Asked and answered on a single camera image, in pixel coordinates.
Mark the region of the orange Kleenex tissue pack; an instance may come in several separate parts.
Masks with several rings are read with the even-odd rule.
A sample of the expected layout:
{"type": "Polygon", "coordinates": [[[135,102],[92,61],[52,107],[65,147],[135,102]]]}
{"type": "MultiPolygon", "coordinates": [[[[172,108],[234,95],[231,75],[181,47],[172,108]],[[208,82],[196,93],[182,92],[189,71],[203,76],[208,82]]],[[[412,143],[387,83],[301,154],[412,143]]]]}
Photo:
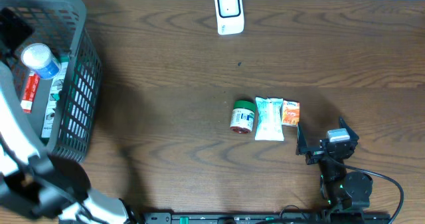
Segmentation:
{"type": "Polygon", "coordinates": [[[282,124],[285,126],[297,126],[300,118],[299,102],[284,100],[282,106],[282,124]]]}

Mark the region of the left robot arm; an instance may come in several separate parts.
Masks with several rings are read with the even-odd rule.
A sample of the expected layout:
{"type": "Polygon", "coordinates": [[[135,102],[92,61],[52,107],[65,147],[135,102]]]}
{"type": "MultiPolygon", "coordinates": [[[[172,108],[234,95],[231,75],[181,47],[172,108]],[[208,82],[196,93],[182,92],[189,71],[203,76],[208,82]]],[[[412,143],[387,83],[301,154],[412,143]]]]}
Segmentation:
{"type": "Polygon", "coordinates": [[[28,219],[59,223],[144,223],[121,199],[90,187],[80,164],[50,155],[34,133],[8,64],[33,28],[1,10],[1,205],[28,219]]]}

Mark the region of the green lid jar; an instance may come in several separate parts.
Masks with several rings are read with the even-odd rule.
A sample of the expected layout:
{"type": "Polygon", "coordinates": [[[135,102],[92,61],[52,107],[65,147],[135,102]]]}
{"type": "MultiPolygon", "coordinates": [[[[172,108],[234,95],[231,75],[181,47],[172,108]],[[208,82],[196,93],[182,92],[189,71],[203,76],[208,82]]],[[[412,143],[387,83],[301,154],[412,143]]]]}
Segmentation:
{"type": "Polygon", "coordinates": [[[230,129],[238,134],[251,133],[255,120],[256,105],[253,102],[237,100],[234,103],[230,129]]]}

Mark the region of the green white wipes pack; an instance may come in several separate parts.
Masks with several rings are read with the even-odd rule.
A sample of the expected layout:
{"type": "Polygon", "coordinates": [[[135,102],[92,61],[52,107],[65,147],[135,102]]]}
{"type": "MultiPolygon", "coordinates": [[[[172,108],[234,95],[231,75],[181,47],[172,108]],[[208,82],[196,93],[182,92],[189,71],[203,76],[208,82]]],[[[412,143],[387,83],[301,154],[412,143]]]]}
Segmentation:
{"type": "Polygon", "coordinates": [[[258,110],[258,124],[256,128],[256,141],[284,141],[282,130],[282,117],[280,110],[283,106],[282,98],[255,99],[258,110]]]}

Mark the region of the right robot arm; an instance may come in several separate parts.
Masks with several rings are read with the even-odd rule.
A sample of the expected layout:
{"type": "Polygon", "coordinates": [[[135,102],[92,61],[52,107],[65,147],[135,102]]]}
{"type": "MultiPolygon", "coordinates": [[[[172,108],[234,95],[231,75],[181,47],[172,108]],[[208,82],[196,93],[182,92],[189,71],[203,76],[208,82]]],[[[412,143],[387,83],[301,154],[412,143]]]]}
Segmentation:
{"type": "Polygon", "coordinates": [[[347,171],[344,161],[358,144],[358,135],[339,119],[339,128],[329,130],[316,146],[307,144],[302,127],[297,127],[297,155],[304,155],[307,165],[317,164],[321,172],[321,194],[338,210],[362,210],[370,206],[373,179],[361,171],[347,171]]]}

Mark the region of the white round tub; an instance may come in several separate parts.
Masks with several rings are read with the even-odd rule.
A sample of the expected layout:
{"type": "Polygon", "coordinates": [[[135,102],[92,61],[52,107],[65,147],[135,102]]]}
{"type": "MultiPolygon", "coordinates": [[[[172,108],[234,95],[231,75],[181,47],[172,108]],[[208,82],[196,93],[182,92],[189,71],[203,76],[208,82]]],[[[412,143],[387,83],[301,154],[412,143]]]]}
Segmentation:
{"type": "Polygon", "coordinates": [[[52,79],[59,74],[61,65],[49,47],[42,43],[34,43],[24,48],[21,53],[23,64],[41,79],[52,79]]]}

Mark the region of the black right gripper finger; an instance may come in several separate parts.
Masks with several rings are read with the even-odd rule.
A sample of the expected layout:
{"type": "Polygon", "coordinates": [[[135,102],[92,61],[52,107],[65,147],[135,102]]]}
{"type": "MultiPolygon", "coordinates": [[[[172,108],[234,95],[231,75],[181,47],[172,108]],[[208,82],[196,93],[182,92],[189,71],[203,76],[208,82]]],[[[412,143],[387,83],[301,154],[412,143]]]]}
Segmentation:
{"type": "Polygon", "coordinates": [[[348,126],[342,116],[339,117],[339,127],[346,129],[352,142],[358,142],[359,136],[348,126]]]}
{"type": "Polygon", "coordinates": [[[301,124],[297,125],[297,148],[296,155],[318,155],[322,153],[320,146],[309,147],[306,142],[301,124]]]}

